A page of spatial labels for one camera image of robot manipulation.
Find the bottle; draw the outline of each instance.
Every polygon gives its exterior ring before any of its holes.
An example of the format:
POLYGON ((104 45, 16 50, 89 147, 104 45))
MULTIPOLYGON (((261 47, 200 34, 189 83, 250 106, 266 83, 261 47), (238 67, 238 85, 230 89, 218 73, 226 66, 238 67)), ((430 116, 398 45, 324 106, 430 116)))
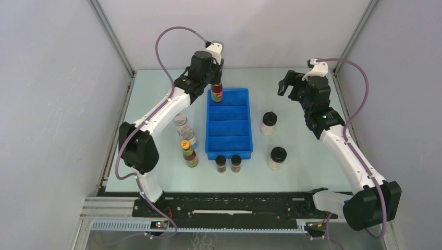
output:
POLYGON ((188 140, 190 142, 190 146, 193 148, 193 150, 197 150, 198 142, 197 138, 195 137, 195 131, 192 128, 188 127, 181 130, 180 135, 183 140, 188 140))
POLYGON ((267 165, 270 169, 279 170, 283 166, 283 162, 287 158, 287 151, 282 147, 275 147, 267 161, 267 165))
POLYGON ((177 128, 178 135, 183 129, 190 128, 187 116, 185 114, 177 114, 174 118, 174 124, 177 128))
POLYGON ((183 140, 181 142, 182 155, 184 160, 186 160, 187 166, 193 168, 198 165, 198 158, 195 151, 190 146, 190 142, 188 140, 183 140))
POLYGON ((222 155, 218 155, 215 162, 216 170, 218 170, 219 173, 224 173, 226 171, 226 158, 222 155))
POLYGON ((223 84, 212 84, 210 87, 212 93, 212 101, 219 103, 223 100, 223 84))
POLYGON ((234 155, 232 156, 232 171, 237 173, 239 170, 241 170, 241 156, 234 155))
POLYGON ((267 112, 263 116, 263 122, 261 124, 261 133, 263 135, 272 135, 275 132, 276 120, 278 117, 273 112, 267 112))

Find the gray floor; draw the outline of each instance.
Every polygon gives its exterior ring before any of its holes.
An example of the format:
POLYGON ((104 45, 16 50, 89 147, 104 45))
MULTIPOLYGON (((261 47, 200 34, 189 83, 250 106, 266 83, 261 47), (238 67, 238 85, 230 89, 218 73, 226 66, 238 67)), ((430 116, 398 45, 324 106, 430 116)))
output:
MULTIPOLYGON (((330 225, 331 236, 349 249, 385 249, 383 241, 372 239, 365 231, 355 232, 347 225, 330 225)), ((91 234, 97 242, 109 243, 130 235, 128 232, 103 231, 91 234)), ((243 249, 328 249, 327 241, 310 241, 303 234, 264 233, 179 233, 170 239, 150 240, 139 236, 118 245, 102 247, 89 239, 89 250, 102 249, 182 249, 182 250, 243 250, 243 249)))

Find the bottle with yellow cap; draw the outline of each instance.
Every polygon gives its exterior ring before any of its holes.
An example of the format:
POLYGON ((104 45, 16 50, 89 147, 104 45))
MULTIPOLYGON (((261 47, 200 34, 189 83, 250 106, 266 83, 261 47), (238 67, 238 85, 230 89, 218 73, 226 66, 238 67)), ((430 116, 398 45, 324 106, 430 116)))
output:
POLYGON ((184 160, 186 160, 187 166, 191 168, 196 167, 198 165, 198 158, 197 154, 190 145, 190 142, 188 140, 183 140, 181 142, 181 148, 182 155, 184 157, 184 160))

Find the white wall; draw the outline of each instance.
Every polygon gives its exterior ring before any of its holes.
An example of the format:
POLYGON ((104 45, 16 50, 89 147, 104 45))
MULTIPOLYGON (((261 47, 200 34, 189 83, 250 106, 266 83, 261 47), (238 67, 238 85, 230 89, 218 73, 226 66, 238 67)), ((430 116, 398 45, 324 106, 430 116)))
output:
POLYGON ((128 75, 89 3, 0 4, 0 249, 67 249, 128 75))
MULTIPOLYGON (((370 80, 355 125, 373 166, 398 181, 397 223, 408 249, 440 249, 442 223, 442 2, 382 1, 350 60, 370 80)), ((364 93, 351 66, 340 75, 353 111, 364 93)))
MULTIPOLYGON (((369 2, 100 1, 135 69, 159 69, 155 41, 171 26, 188 26, 208 40, 224 42, 226 68, 306 67, 313 57, 340 56, 369 2)), ((203 45, 188 31, 172 31, 159 51, 167 68, 183 69, 203 45)))

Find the yellow cap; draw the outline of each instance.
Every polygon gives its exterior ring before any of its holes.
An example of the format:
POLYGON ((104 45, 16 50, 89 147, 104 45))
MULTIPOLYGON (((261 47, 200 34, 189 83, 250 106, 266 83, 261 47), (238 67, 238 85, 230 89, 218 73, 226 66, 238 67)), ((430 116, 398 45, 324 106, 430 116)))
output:
POLYGON ((182 149, 189 149, 190 148, 190 142, 188 140, 184 140, 181 142, 182 149))

